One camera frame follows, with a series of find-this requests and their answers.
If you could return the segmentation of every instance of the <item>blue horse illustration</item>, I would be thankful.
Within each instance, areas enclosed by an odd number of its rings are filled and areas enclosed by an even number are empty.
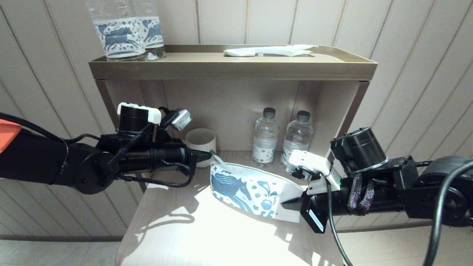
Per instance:
[[[144,39],[144,42],[150,41],[151,39],[154,38],[154,36],[161,35],[161,27],[159,26],[159,23],[156,25],[153,25],[152,27],[148,27],[149,23],[151,23],[151,19],[143,21],[143,25],[145,26],[145,28],[148,29],[148,35]]]
[[[236,179],[232,176],[225,176],[220,173],[211,175],[212,180],[212,189],[218,193],[229,197],[233,202],[235,202],[242,210],[246,210],[250,213],[253,211],[250,209],[248,204],[246,204],[242,199],[235,196],[238,191],[241,191],[248,200],[251,200],[250,193],[246,188],[246,182],[242,182],[241,179]]]
[[[100,31],[100,33],[105,35],[104,50],[109,51],[110,47],[114,46],[115,44],[131,44],[135,46],[136,48],[138,48],[139,45],[137,42],[128,39],[128,35],[135,37],[135,34],[131,32],[130,28],[123,27],[123,28],[113,30],[109,34],[105,34],[104,30],[106,28],[107,28],[107,25],[98,26],[98,30]]]

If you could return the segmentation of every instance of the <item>bottle label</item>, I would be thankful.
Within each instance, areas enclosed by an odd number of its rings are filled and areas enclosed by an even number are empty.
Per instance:
[[[290,141],[284,140],[284,145],[282,147],[282,154],[281,154],[281,162],[284,165],[287,165],[293,150],[307,151],[308,149],[309,149],[309,143],[302,144],[298,142],[290,142]]]
[[[145,49],[163,47],[163,35],[159,17],[138,17],[140,22],[141,42]]]
[[[137,18],[95,20],[102,48],[108,58],[122,58],[145,52]]]
[[[263,149],[256,145],[253,145],[253,159],[260,163],[270,163],[274,159],[274,150],[276,146],[272,149]]]

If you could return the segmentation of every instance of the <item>table surface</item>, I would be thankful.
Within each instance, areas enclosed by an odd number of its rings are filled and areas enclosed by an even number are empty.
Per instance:
[[[224,161],[254,166],[251,152],[219,152]],[[290,178],[279,162],[265,170]],[[177,172],[153,178],[183,179]],[[183,188],[150,184],[118,248],[116,265],[314,265],[341,266],[333,235],[315,234],[300,223],[245,213],[210,192],[210,168],[198,168]]]

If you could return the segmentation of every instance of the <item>white cup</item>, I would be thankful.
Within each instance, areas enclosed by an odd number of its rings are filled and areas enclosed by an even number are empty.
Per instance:
[[[215,133],[207,128],[192,129],[185,135],[184,143],[193,150],[217,152]],[[210,166],[210,159],[197,163],[197,167],[203,168]]]

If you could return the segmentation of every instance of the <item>floor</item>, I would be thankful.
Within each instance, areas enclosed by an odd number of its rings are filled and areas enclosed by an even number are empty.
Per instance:
[[[341,233],[355,266],[422,265],[430,226]],[[119,242],[31,242],[0,240],[0,266],[113,266]],[[471,266],[471,227],[442,227],[436,266]]]
[[[119,245],[0,240],[0,266],[113,266]]]

